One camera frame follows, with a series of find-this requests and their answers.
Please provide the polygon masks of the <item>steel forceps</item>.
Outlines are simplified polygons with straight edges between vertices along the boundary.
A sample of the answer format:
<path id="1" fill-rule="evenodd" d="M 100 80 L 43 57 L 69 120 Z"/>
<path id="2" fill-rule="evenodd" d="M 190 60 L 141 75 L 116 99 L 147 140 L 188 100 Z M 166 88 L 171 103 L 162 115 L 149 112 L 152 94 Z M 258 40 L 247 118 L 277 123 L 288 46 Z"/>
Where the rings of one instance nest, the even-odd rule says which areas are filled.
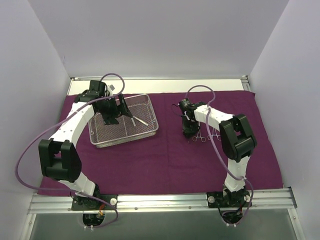
<path id="1" fill-rule="evenodd" d="M 206 138 L 204 136 L 202 136 L 200 129 L 198 129 L 197 133 L 192 137 L 192 141 L 193 142 L 200 141 L 202 143 L 206 142 Z"/>
<path id="2" fill-rule="evenodd" d="M 218 141 L 221 141 L 220 133 L 215 128 L 213 128 L 212 131 L 211 131 L 211 134 L 207 136 L 208 140 L 210 139 L 210 136 L 213 139 L 216 138 Z"/>

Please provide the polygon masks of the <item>steel tweezers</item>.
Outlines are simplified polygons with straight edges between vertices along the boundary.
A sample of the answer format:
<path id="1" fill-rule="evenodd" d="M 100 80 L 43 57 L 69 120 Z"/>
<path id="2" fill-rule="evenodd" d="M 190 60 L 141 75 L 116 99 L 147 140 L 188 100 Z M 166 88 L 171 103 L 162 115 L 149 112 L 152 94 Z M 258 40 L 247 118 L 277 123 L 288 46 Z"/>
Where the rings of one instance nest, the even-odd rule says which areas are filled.
<path id="1" fill-rule="evenodd" d="M 136 117 L 136 116 L 133 116 L 133 118 L 134 118 L 135 120 L 137 120 L 138 122 L 142 123 L 143 125 L 149 126 L 148 123 L 146 123 L 145 121 L 141 120 L 140 118 L 138 118 L 138 117 Z"/>

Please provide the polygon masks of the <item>metal mesh instrument tray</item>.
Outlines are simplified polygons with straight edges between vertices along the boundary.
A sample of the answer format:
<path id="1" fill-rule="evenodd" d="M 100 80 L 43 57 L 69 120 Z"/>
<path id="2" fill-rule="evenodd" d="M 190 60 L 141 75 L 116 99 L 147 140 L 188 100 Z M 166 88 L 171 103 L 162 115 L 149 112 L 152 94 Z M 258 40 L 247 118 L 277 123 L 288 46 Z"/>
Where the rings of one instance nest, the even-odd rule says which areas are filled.
<path id="1" fill-rule="evenodd" d="M 105 125 L 100 113 L 88 122 L 90 142 L 97 148 L 105 148 L 151 137 L 159 129 L 157 117 L 148 94 L 138 94 L 124 98 L 133 116 L 148 123 L 148 126 L 131 118 L 120 116 L 119 124 Z"/>

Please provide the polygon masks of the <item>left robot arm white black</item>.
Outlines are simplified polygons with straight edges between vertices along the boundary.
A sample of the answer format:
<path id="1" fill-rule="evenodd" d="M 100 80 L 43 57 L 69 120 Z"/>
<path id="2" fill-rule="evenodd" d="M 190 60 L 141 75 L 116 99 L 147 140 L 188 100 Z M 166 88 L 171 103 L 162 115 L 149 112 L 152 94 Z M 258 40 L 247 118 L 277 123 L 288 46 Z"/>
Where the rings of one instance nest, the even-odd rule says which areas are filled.
<path id="1" fill-rule="evenodd" d="M 57 131 L 38 144 L 42 175 L 83 197 L 83 204 L 90 210 L 100 206 L 100 191 L 82 172 L 76 146 L 85 126 L 96 114 L 102 116 L 105 125 L 117 125 L 119 117 L 133 116 L 121 92 L 113 94 L 104 82 L 92 80 L 89 88 L 74 98 L 67 118 Z"/>

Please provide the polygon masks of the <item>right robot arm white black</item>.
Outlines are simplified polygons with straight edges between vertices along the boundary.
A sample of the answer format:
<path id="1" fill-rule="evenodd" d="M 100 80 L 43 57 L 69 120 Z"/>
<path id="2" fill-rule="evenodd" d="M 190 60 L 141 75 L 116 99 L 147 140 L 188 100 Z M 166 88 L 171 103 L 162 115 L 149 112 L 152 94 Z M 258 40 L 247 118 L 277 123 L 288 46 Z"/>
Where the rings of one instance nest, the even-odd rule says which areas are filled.
<path id="1" fill-rule="evenodd" d="M 177 106 L 181 110 L 182 133 L 186 138 L 196 137 L 201 123 L 205 124 L 208 132 L 210 128 L 219 132 L 221 147 L 228 159 L 227 164 L 224 163 L 211 134 L 209 139 L 227 172 L 224 181 L 227 190 L 222 193 L 223 203 L 234 206 L 240 201 L 239 191 L 245 188 L 247 165 L 257 146 L 247 117 L 244 114 L 224 113 L 202 101 L 191 103 L 188 98 L 181 100 Z"/>

